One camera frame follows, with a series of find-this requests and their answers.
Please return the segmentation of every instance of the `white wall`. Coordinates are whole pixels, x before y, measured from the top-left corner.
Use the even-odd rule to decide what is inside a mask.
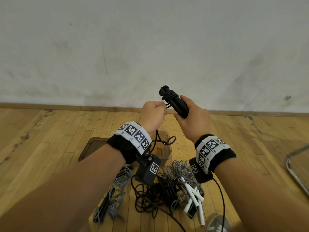
[[[168,85],[211,110],[309,112],[308,10],[309,0],[0,0],[0,101],[141,107]]]

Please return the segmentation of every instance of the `forearm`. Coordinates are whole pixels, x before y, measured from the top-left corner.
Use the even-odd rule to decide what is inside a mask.
[[[236,158],[219,164],[215,174],[248,231],[309,231],[309,207]]]
[[[118,150],[103,146],[21,199],[0,218],[1,230],[78,231],[124,164]]]

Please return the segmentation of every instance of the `right hand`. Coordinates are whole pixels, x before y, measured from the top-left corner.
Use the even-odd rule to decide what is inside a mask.
[[[200,108],[186,96],[180,95],[180,98],[187,104],[189,114],[185,119],[177,113],[174,113],[174,117],[178,121],[186,138],[195,144],[204,134],[211,134],[209,113],[206,109]]]

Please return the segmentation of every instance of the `hand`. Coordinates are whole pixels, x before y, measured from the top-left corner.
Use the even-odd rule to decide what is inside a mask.
[[[150,134],[160,127],[167,113],[164,102],[146,102],[138,123]]]
[[[185,119],[177,113],[174,113],[174,117],[180,124],[187,139],[196,143],[196,141],[204,134],[211,134],[211,124],[208,111],[200,108],[191,99],[183,95],[180,95],[180,98],[187,104],[190,111],[188,117]]]

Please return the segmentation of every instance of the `black jump rope handle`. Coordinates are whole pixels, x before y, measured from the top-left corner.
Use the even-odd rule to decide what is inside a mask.
[[[169,89],[167,85],[161,87],[159,94],[162,96],[162,100],[169,103],[178,115],[184,119],[188,117],[189,108],[187,104],[178,96],[177,93]]]

